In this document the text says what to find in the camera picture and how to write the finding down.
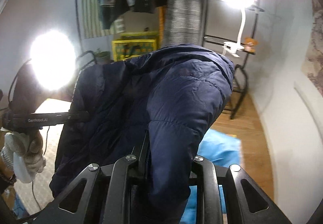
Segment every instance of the dark jacket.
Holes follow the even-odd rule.
[[[10,184],[0,178],[0,195],[10,186]]]
[[[53,196],[90,163],[112,164],[131,153],[148,130],[151,167],[143,211],[152,214],[148,218],[180,218],[190,194],[191,163],[229,100],[233,72],[226,57],[195,45],[85,69],[71,111],[86,110],[92,118],[64,125]]]

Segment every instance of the white glove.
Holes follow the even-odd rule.
[[[1,157],[22,183],[30,183],[46,165],[42,148],[43,138],[39,131],[33,135],[8,132],[4,136]]]

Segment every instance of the yellow storage box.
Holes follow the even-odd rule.
[[[157,39],[118,39],[112,41],[113,60],[125,60],[156,51]]]
[[[157,39],[158,31],[140,31],[140,32],[123,32],[120,33],[121,39]]]

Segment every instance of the black cable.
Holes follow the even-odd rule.
[[[12,90],[12,87],[13,87],[13,85],[14,85],[14,83],[15,83],[15,81],[16,81],[16,79],[17,79],[17,77],[18,77],[18,74],[19,74],[19,72],[20,72],[20,70],[28,63],[28,62],[30,62],[31,61],[31,59],[28,59],[27,61],[25,61],[24,62],[24,64],[19,68],[19,70],[18,70],[18,72],[17,72],[17,74],[16,74],[16,76],[14,77],[14,79],[13,79],[13,81],[12,81],[12,83],[11,83],[11,85],[10,85],[10,89],[9,89],[9,92],[8,92],[8,103],[10,103],[10,95],[11,95],[11,90]]]
[[[43,155],[45,155],[46,150],[47,150],[47,140],[48,140],[48,132],[49,132],[49,129],[50,129],[50,126],[48,127],[47,133],[46,133],[46,144],[45,144],[45,151],[44,151],[44,154]],[[39,205],[39,203],[38,203],[38,201],[36,199],[35,193],[34,193],[34,181],[35,180],[33,180],[32,184],[31,184],[31,191],[33,192],[33,197],[35,199],[35,202],[36,202],[37,206],[39,207],[39,210],[41,210],[41,207],[40,207],[40,205]]]
[[[78,35],[79,35],[79,42],[80,42],[81,52],[84,52],[83,44],[82,44],[82,37],[81,37],[80,20],[79,20],[78,0],[75,0],[75,11],[76,11],[76,25],[77,25],[77,29],[78,29]]]
[[[50,126],[48,127],[48,130],[47,130],[47,133],[46,133],[46,144],[45,144],[45,151],[44,151],[43,155],[45,155],[46,150],[47,150],[47,139],[48,139],[48,131],[49,131],[49,129],[50,129]]]
[[[40,205],[39,205],[39,203],[38,203],[38,201],[37,201],[37,199],[35,197],[35,193],[34,193],[34,181],[35,180],[33,180],[32,184],[31,184],[31,191],[33,192],[33,196],[34,196],[34,199],[35,199],[35,201],[37,203],[37,206],[39,207],[39,210],[41,210],[41,207],[40,207]]]

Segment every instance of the clothing rack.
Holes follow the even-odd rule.
[[[253,28],[252,28],[252,32],[251,32],[251,38],[254,38],[255,34],[256,34],[259,12],[264,12],[264,10],[259,7],[259,5],[260,5],[260,0],[257,0],[256,5],[253,5],[251,7],[246,8],[248,10],[254,11],[255,14],[256,14],[254,24],[253,24]],[[204,8],[205,8],[204,13],[203,13],[204,19],[202,21],[203,22],[203,25],[202,25],[202,28],[203,28],[202,34],[203,34],[203,36],[201,37],[202,46],[204,47],[205,42],[206,43],[211,43],[211,44],[216,44],[216,45],[221,45],[221,46],[223,46],[224,42],[226,42],[226,41],[236,42],[236,41],[229,40],[229,39],[226,39],[226,38],[206,34],[206,25],[207,25],[207,16],[208,16],[208,0],[205,0]],[[247,64],[249,55],[250,54],[253,54],[253,55],[255,54],[254,52],[248,52],[248,51],[245,51],[245,50],[243,50],[242,52],[245,52],[246,56],[244,58],[244,61],[243,61],[242,65],[237,64],[235,66],[235,77],[234,77],[234,80],[233,80],[233,92],[239,93],[240,96],[239,96],[239,99],[238,99],[236,105],[234,105],[232,103],[231,99],[230,99],[229,103],[227,104],[227,106],[224,109],[226,111],[231,112],[230,119],[235,118],[235,115],[236,115],[237,111],[239,110],[239,108],[240,108],[240,106],[241,106],[241,104],[243,102],[243,99],[244,99],[244,97],[246,96],[246,94],[248,92],[248,75],[247,75],[247,73],[245,71],[245,66]],[[243,75],[244,85],[239,83],[237,78],[236,78],[236,71],[238,69],[241,71],[241,73]]]

